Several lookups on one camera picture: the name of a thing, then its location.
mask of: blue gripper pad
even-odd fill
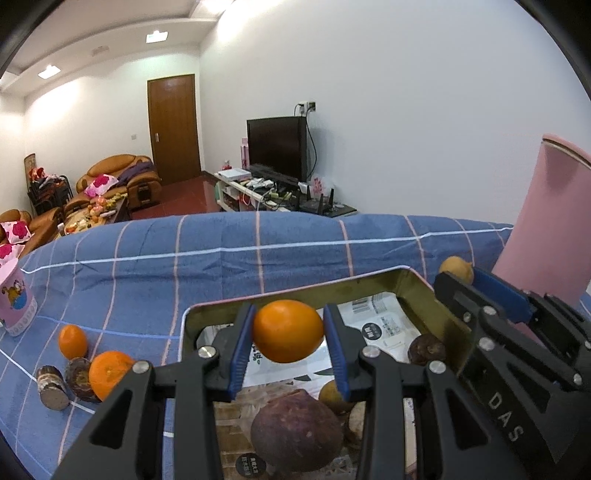
[[[472,286],[501,305],[511,322],[530,322],[534,308],[530,305],[527,295],[521,290],[517,290],[501,278],[480,268],[474,269]]]
[[[241,318],[237,318],[233,328],[240,328],[238,338],[236,340],[236,347],[230,360],[230,382],[228,385],[228,393],[232,400],[236,399],[236,395],[242,389],[244,383],[244,374],[248,360],[251,356],[252,349],[252,323],[256,315],[256,307],[250,305],[250,308],[244,314],[242,311],[238,313]]]
[[[339,336],[339,324],[343,327],[345,324],[340,316],[338,307],[335,305],[325,306],[322,318],[324,321],[324,336],[326,337],[326,345],[329,348],[336,386],[343,400],[349,401],[351,396],[349,389],[349,369]]]

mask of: doorframe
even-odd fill
[[[186,73],[184,75],[171,75],[170,77],[161,77],[158,79],[151,79],[148,80],[147,82],[147,95],[148,95],[148,124],[149,124],[149,128],[150,128],[150,144],[152,146],[152,160],[154,162],[154,165],[156,166],[156,171],[158,171],[158,164],[156,163],[156,155],[154,154],[155,149],[156,149],[156,137],[155,134],[158,132],[154,132],[152,129],[152,106],[150,103],[150,83],[152,82],[159,82],[160,80],[167,80],[167,79],[176,79],[176,78],[182,78],[182,77],[192,77],[193,78],[193,101],[191,102],[191,105],[193,105],[193,116],[195,117],[195,137],[197,138],[197,155],[198,155],[198,159],[199,159],[199,170],[201,172],[203,172],[203,167],[201,164],[201,150],[199,148],[199,119],[197,118],[197,89],[196,89],[196,74],[194,73]]]

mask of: red tile floor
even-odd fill
[[[215,180],[200,176],[162,187],[160,203],[132,212],[133,220],[219,212],[214,193]]]

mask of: brown leather sofa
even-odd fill
[[[51,242],[57,235],[57,225],[61,222],[63,214],[60,208],[54,208],[42,215],[31,218],[31,214],[24,210],[7,210],[0,215],[0,223],[2,222],[18,222],[22,220],[29,227],[33,234],[31,239],[25,244],[25,249],[19,255],[19,258],[31,253],[33,250],[42,247]],[[8,238],[6,232],[0,227],[0,245],[7,244]]]
[[[124,154],[106,158],[91,166],[86,175],[76,183],[76,191],[78,194],[74,195],[74,198],[72,198],[72,200],[70,200],[64,207],[64,213],[66,216],[75,210],[85,208],[92,202],[90,197],[84,193],[84,190],[99,175],[105,174],[119,177],[126,168],[144,161],[152,162],[150,158],[144,157],[143,155]],[[130,210],[136,210],[144,206],[159,203],[160,193],[162,192],[160,177],[155,171],[140,173],[131,179],[126,187],[110,189],[105,193],[104,197],[109,199],[116,193],[125,192],[128,194]]]

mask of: cushion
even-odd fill
[[[21,252],[25,250],[24,245],[3,244],[0,245],[0,267],[9,260],[18,258]]]
[[[91,166],[88,170],[88,175],[91,177],[98,177],[102,173],[113,173],[121,171],[129,167],[135,160],[135,155],[123,154],[114,155],[113,157],[105,158],[100,162]]]
[[[22,220],[18,222],[3,222],[0,225],[6,232],[9,244],[24,244],[31,238],[29,227]]]
[[[114,185],[117,184],[119,180],[116,177],[111,175],[99,175],[94,181],[86,187],[84,193],[86,193],[90,198],[94,198],[98,195],[104,195],[107,191]]]

